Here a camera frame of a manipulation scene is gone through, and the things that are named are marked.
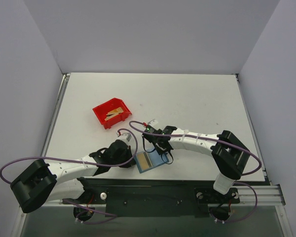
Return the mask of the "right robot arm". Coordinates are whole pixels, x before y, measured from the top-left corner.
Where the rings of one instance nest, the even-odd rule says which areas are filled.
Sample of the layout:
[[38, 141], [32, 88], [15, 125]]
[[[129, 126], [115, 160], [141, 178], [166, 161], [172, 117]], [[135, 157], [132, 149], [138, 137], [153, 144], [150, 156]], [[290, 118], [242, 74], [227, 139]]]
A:
[[212, 157], [220, 171], [210, 190], [211, 198], [216, 202], [228, 197], [229, 189], [243, 175], [250, 157], [243, 151], [246, 149], [244, 144], [227, 130], [221, 134], [199, 134], [175, 126], [155, 129], [147, 125], [143, 137], [160, 155], [172, 150], [187, 150]]

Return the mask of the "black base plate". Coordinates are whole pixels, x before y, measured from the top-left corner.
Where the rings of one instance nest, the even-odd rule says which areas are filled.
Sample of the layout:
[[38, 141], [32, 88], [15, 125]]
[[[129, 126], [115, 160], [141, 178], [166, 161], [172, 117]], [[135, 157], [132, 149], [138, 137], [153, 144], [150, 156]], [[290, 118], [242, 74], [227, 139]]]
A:
[[78, 181], [83, 193], [64, 198], [64, 204], [104, 204], [107, 215], [118, 217], [207, 217], [210, 205], [240, 202], [236, 188], [222, 195], [213, 189], [212, 181], [107, 178]]

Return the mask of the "blue leather card holder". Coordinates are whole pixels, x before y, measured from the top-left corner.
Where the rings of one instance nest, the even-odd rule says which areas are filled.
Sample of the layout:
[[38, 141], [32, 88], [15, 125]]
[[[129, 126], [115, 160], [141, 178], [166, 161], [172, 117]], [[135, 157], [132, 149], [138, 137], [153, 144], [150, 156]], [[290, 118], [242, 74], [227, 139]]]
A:
[[[139, 167], [138, 161], [137, 161], [137, 155], [140, 153], [143, 153], [143, 152], [147, 153], [147, 155], [149, 156], [150, 162], [151, 162], [151, 168], [149, 168], [148, 170], [144, 170], [144, 171], [141, 170], [141, 168]], [[143, 152], [139, 152], [135, 155], [136, 165], [137, 165], [138, 171], [140, 173], [147, 172], [149, 170], [152, 170], [154, 168], [157, 168], [157, 167], [167, 164], [169, 162], [169, 158], [167, 156], [167, 153], [163, 154], [163, 155], [159, 155], [158, 152], [153, 149], [148, 149], [147, 151], [143, 151]]]

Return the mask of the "aluminium side rail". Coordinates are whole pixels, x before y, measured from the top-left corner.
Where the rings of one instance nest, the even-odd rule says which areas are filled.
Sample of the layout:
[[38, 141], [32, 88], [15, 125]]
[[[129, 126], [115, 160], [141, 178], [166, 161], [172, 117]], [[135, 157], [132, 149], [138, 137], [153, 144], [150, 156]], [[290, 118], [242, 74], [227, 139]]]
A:
[[58, 91], [58, 94], [57, 94], [57, 98], [56, 98], [55, 108], [54, 108], [54, 111], [53, 111], [53, 114], [52, 114], [52, 117], [51, 117], [51, 122], [49, 124], [47, 135], [46, 135], [46, 138], [45, 138], [45, 142], [44, 142], [43, 147], [42, 147], [42, 151], [41, 151], [41, 156], [42, 157], [46, 156], [46, 154], [47, 154], [49, 143], [50, 143], [50, 140], [51, 140], [51, 137], [52, 137], [52, 133], [53, 133], [56, 121], [57, 121], [59, 110], [60, 110], [61, 105], [62, 105], [62, 101], [63, 101], [64, 95], [65, 95], [65, 92], [66, 92], [66, 89], [67, 89], [67, 85], [68, 85], [70, 76], [71, 76], [71, 73], [63, 74], [63, 78], [62, 78], [62, 81], [61, 81], [61, 84], [60, 84], [60, 87], [59, 87], [59, 91]]
[[260, 161], [262, 163], [261, 169], [262, 169], [264, 178], [265, 178], [266, 182], [268, 182], [271, 185], [272, 184], [272, 181], [268, 177], [267, 170], [265, 168], [263, 157], [262, 157], [262, 154], [261, 154], [261, 151], [260, 151], [259, 143], [258, 143], [258, 140], [257, 140], [257, 137], [256, 137], [256, 133], [255, 133], [255, 130], [254, 130], [254, 127], [253, 127], [253, 124], [252, 124], [252, 120], [251, 120], [249, 111], [247, 109], [246, 103], [245, 103], [243, 92], [242, 92], [242, 90], [240, 88], [239, 74], [234, 74], [234, 75], [235, 75], [235, 78], [237, 80], [237, 84], [238, 84], [238, 87], [239, 87], [240, 95], [241, 95], [241, 98], [242, 98], [242, 101], [243, 101], [243, 104], [244, 104], [244, 108], [245, 108], [245, 111], [246, 111], [246, 115], [247, 115], [247, 118], [248, 118], [250, 130], [251, 130], [252, 137], [253, 137], [254, 144], [255, 144], [255, 148], [256, 148], [256, 151], [257, 151], [257, 156], [258, 156], [258, 158], [260, 159]]

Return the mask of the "right aluminium side rail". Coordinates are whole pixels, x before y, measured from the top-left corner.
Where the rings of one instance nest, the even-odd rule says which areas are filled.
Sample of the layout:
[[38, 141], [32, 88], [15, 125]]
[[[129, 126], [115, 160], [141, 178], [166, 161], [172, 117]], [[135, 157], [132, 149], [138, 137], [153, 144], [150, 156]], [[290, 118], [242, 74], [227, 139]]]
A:
[[254, 144], [255, 144], [255, 148], [256, 148], [256, 151], [257, 151], [257, 156], [258, 156], [258, 158], [260, 159], [260, 161], [262, 163], [261, 169], [262, 169], [264, 178], [265, 178], [266, 182], [268, 182], [271, 185], [272, 184], [272, 181], [268, 177], [267, 170], [265, 168], [263, 157], [262, 157], [262, 154], [261, 154], [261, 151], [260, 151], [259, 143], [258, 143], [258, 140], [257, 140], [257, 137], [256, 137], [256, 133], [255, 133], [255, 130], [254, 130], [254, 127], [253, 127], [253, 124], [252, 124], [252, 120], [251, 120], [249, 111], [247, 109], [246, 103], [245, 103], [243, 92], [242, 92], [242, 90], [240, 88], [239, 74], [234, 74], [234, 75], [235, 75], [235, 78], [237, 80], [237, 84], [238, 84], [238, 87], [239, 87], [240, 95], [241, 95], [241, 98], [242, 98], [242, 101], [243, 101], [243, 104], [244, 104], [244, 108], [245, 108], [245, 111], [246, 111], [246, 115], [247, 115], [247, 118], [248, 118], [250, 130], [251, 130], [252, 137], [253, 137]]

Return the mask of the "red plastic bin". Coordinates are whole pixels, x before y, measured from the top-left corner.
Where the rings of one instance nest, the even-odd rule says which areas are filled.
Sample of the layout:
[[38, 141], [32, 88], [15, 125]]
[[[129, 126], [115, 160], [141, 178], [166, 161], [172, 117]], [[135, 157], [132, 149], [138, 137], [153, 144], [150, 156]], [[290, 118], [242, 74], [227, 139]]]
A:
[[132, 115], [123, 100], [118, 98], [112, 98], [92, 110], [104, 129], [110, 129], [113, 125], [125, 121]]

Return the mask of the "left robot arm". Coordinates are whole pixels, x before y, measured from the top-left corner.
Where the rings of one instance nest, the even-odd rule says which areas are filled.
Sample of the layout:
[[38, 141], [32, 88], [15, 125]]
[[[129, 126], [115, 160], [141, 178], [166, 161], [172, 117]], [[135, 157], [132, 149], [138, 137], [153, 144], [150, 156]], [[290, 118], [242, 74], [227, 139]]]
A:
[[135, 161], [129, 141], [117, 139], [109, 147], [76, 160], [35, 159], [11, 182], [10, 188], [24, 213], [37, 210], [47, 201], [64, 198], [87, 203], [92, 192], [82, 184], [82, 177], [100, 175], [112, 167], [129, 168], [133, 165]]

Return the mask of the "left aluminium side rail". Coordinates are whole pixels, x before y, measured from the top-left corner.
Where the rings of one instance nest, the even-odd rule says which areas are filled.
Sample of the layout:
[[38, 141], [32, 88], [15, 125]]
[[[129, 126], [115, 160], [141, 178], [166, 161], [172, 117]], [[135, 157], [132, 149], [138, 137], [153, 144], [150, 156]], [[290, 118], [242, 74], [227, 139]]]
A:
[[60, 87], [59, 87], [59, 91], [58, 91], [58, 94], [57, 94], [57, 98], [56, 98], [55, 108], [54, 108], [54, 111], [53, 111], [53, 114], [52, 114], [52, 117], [51, 117], [51, 122], [49, 124], [47, 135], [46, 135], [46, 138], [45, 138], [45, 142], [44, 142], [43, 147], [42, 147], [42, 151], [41, 151], [41, 156], [42, 157], [46, 156], [46, 154], [47, 154], [49, 143], [50, 143], [50, 140], [51, 140], [51, 137], [52, 137], [52, 133], [53, 133], [56, 121], [57, 121], [59, 110], [60, 110], [61, 105], [62, 105], [62, 101], [63, 101], [64, 95], [65, 95], [65, 92], [66, 92], [66, 89], [67, 89], [67, 85], [68, 85], [70, 76], [71, 76], [71, 73], [63, 74], [63, 78], [62, 78], [62, 81], [61, 81], [61, 84], [60, 84]]

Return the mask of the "aluminium front rail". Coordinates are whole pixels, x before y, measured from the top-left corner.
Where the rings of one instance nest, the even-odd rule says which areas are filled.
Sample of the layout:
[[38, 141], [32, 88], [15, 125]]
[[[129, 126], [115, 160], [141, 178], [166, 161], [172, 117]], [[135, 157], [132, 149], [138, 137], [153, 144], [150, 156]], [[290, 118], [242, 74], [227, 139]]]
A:
[[238, 184], [232, 187], [226, 195], [222, 195], [207, 186], [91, 186], [82, 185], [79, 181], [66, 182], [53, 188], [52, 191], [42, 191], [30, 198], [28, 206], [24, 204], [25, 213], [33, 212], [46, 202], [63, 201], [64, 199], [76, 200], [79, 203], [104, 204], [108, 203], [108, 197], [117, 196], [139, 197], [148, 200], [148, 197], [170, 197], [178, 202], [184, 198], [195, 199], [199, 204], [239, 204], [256, 203], [261, 205], [284, 204], [281, 190], [277, 186], [251, 187], [248, 184]]

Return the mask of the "gold VIP card small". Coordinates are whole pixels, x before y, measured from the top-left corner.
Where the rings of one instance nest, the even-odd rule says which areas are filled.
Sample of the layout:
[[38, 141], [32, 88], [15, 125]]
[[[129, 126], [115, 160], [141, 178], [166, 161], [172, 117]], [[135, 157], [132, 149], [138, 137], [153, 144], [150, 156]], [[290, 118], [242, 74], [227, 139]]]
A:
[[151, 168], [151, 162], [146, 152], [137, 155], [137, 161], [142, 171]]

